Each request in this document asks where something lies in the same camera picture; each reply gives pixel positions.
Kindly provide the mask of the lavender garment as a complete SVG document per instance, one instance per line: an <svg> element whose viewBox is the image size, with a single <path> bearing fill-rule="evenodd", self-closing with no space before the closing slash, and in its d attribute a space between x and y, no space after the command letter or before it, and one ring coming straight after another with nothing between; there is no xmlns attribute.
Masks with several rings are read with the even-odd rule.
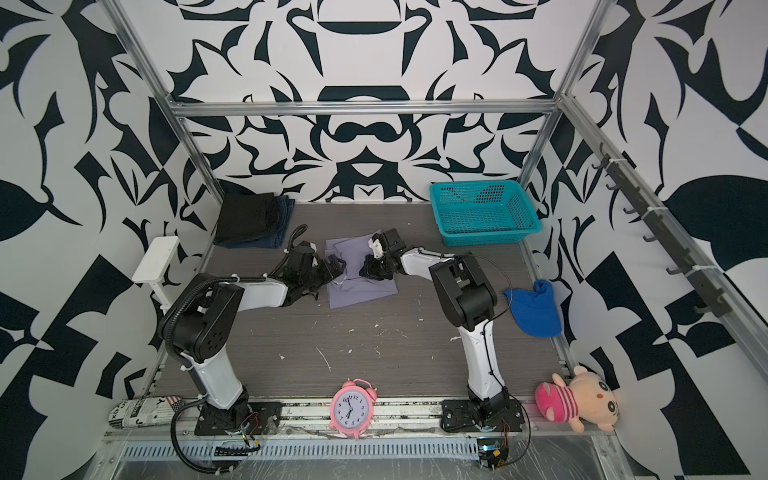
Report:
<svg viewBox="0 0 768 480"><path fill-rule="evenodd" d="M326 241L325 255L336 256L345 262L344 273L327 285L331 309L340 309L398 293L394 280L371 280L360 275L366 256L372 253L368 245L372 236L370 233L361 237Z"/></svg>

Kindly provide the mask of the dark blue denim skirt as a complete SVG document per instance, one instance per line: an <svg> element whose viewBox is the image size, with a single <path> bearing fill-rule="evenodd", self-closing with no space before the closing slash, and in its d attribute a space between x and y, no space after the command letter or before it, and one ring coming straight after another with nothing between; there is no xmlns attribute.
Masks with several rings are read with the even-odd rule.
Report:
<svg viewBox="0 0 768 480"><path fill-rule="evenodd" d="M277 231L269 237L249 242L232 243L225 245L216 245L224 248L267 248L275 249L283 244L290 216L292 214L295 201L287 196L276 196L278 206L280 207L280 216Z"/></svg>

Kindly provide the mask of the black garment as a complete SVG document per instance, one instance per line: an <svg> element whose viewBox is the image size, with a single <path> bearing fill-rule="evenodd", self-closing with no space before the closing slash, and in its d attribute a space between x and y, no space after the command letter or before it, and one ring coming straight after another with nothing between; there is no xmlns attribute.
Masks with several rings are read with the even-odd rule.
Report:
<svg viewBox="0 0 768 480"><path fill-rule="evenodd" d="M226 194L217 220L216 245L249 242L272 236L280 207L272 193Z"/></svg>

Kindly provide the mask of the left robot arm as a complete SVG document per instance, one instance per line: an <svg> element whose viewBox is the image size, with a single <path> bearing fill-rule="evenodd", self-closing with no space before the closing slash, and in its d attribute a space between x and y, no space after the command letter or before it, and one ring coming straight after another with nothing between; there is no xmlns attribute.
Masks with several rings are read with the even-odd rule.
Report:
<svg viewBox="0 0 768 480"><path fill-rule="evenodd" d="M287 307L345 273L346 262L322 258L314 245L289 248L273 271L257 277L196 275L160 322L158 336L168 356L187 371L203 397L205 434L233 431L250 415L246 387L227 353L242 311Z"/></svg>

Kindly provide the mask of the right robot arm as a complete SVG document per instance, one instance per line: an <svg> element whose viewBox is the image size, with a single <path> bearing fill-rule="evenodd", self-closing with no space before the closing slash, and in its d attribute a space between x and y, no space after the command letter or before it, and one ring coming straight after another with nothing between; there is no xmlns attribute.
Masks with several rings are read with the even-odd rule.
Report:
<svg viewBox="0 0 768 480"><path fill-rule="evenodd" d="M395 229L373 234L367 246L362 277L391 280L400 274L432 282L444 315L459 332L468 368L469 418L462 426L491 429L509 395L493 339L497 295L475 257L408 247Z"/></svg>

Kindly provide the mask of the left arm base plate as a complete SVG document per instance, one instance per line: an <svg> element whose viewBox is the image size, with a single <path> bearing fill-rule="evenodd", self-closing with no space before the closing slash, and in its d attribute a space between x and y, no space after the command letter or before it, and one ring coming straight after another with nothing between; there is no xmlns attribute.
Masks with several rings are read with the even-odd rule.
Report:
<svg viewBox="0 0 768 480"><path fill-rule="evenodd" d="M266 435L277 430L284 404L277 401L236 403L228 410L205 404L198 415L197 436Z"/></svg>

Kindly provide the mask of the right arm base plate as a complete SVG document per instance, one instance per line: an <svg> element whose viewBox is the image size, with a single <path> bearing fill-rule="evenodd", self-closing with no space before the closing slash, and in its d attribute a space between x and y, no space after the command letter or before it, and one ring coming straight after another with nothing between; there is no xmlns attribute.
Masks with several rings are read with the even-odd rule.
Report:
<svg viewBox="0 0 768 480"><path fill-rule="evenodd" d="M440 428L447 433L521 432L526 421L521 405L501 396L488 402L444 400L441 402Z"/></svg>

